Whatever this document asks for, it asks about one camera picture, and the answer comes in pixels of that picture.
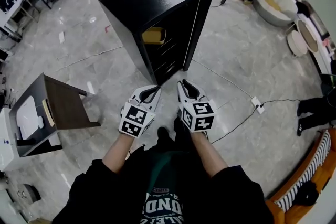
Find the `black refrigerator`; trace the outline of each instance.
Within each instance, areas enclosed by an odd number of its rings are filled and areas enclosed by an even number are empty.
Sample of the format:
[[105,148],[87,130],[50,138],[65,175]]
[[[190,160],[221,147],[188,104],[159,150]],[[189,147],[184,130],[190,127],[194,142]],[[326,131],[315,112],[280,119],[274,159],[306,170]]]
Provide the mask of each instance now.
[[[99,0],[134,64],[158,85],[189,69],[211,1]],[[156,44],[147,41],[153,29]]]

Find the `black and white striped cushion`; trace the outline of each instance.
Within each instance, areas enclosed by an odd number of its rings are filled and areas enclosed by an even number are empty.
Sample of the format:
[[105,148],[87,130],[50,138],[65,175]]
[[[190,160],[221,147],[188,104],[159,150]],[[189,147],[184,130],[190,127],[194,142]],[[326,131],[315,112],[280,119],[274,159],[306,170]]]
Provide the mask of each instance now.
[[328,130],[326,130],[323,134],[321,142],[311,160],[309,165],[307,166],[305,172],[302,176],[296,181],[296,183],[277,201],[275,204],[278,205],[284,212],[288,211],[291,208],[293,201],[295,199],[295,195],[298,193],[298,189],[304,182],[309,181],[317,168],[323,164],[326,160],[329,150],[331,146],[331,139]]

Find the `gray marble floor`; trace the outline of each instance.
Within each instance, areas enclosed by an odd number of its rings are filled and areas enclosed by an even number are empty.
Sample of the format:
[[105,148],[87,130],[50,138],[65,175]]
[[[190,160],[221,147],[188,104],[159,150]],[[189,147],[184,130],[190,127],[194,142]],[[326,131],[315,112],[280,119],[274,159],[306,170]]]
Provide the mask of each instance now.
[[[43,10],[38,24],[27,27],[3,70],[16,98],[41,72],[84,90],[90,81],[97,94],[83,101],[90,117],[101,120],[101,127],[59,132],[64,150],[36,156],[29,166],[8,173],[13,189],[17,183],[29,183],[40,191],[41,201],[23,205],[33,218],[52,219],[58,213],[75,177],[85,172],[93,159],[102,158],[116,139],[122,105],[135,88],[149,84],[125,49],[118,48],[122,43],[114,30],[109,27],[105,33],[108,25],[97,0],[59,0],[52,10]],[[65,32],[63,44],[58,40],[61,31]],[[89,57],[113,48],[118,49]],[[160,125],[172,131],[178,104],[176,82],[182,78],[203,87],[219,107],[210,141],[246,118],[253,110],[249,96],[217,74],[261,102],[321,94],[310,56],[293,59],[283,29],[265,22],[252,6],[227,0],[224,6],[209,10],[189,71],[178,72],[163,85],[155,122],[132,150],[141,144],[146,148],[154,145]],[[262,115],[255,113],[214,144],[229,165],[241,164],[247,175],[261,184],[265,195],[295,167],[316,136],[314,129],[296,137],[296,107],[292,102],[266,104]]]

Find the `orange sofa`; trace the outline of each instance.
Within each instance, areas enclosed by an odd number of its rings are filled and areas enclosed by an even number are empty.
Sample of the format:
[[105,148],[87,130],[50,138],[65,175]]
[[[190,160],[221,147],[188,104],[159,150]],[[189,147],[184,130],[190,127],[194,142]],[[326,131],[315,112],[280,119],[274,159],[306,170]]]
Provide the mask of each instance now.
[[[331,178],[335,168],[336,168],[336,129],[328,129],[331,138],[331,148],[322,166],[318,167],[315,174],[313,175],[311,181],[316,183],[317,191],[322,192],[328,180]],[[321,141],[322,135],[314,143],[313,148],[309,152],[306,159],[296,170],[296,172],[290,177],[290,179],[277,191],[269,200],[266,200],[266,204],[274,216],[275,224],[292,224],[298,223],[299,220],[307,213],[313,206],[299,206],[293,205],[286,213],[275,204],[275,201],[279,200],[291,187],[292,185],[301,177],[303,172],[306,170],[310,161],[312,160],[318,145]]]

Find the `white cable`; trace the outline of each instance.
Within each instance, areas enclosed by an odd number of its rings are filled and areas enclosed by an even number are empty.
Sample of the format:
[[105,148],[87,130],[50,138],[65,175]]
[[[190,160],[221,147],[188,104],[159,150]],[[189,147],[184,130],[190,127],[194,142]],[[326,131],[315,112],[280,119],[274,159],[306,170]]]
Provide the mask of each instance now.
[[92,57],[92,56],[101,55],[101,54],[104,54],[105,52],[110,52],[110,51],[113,51],[113,50],[116,50],[116,49],[119,49],[119,48],[122,48],[122,47],[123,47],[123,46],[120,46],[120,47],[117,47],[117,48],[113,48],[113,49],[109,49],[109,50],[106,50],[106,51],[102,51],[102,52],[100,52],[100,53],[98,53],[98,54],[90,55],[90,56],[85,57],[85,58],[83,58],[83,59],[80,59],[80,60],[78,60],[78,61],[76,61],[76,62],[70,63],[70,64],[68,64],[67,66],[61,67],[60,69],[54,71],[53,73],[58,72],[59,70],[62,70],[63,68],[67,68],[67,67],[69,67],[69,66],[72,66],[72,65],[74,65],[74,64],[76,64],[76,63],[78,63],[78,62],[81,62],[81,61],[83,61],[83,60],[86,60],[86,59],[88,59],[88,58],[90,58],[90,57]]
[[229,79],[223,77],[222,75],[216,73],[214,70],[210,69],[209,67],[206,67],[204,64],[192,59],[194,62],[197,62],[198,64],[200,64],[201,66],[205,67],[206,69],[210,70],[212,73],[215,73],[217,76],[220,76],[222,79],[225,79],[226,81],[230,82],[232,85],[236,86],[240,91],[242,91],[243,93],[247,94],[251,99],[253,99],[252,95],[249,94],[248,92],[244,91],[241,87],[239,87],[238,85],[234,84],[232,81],[230,81]]

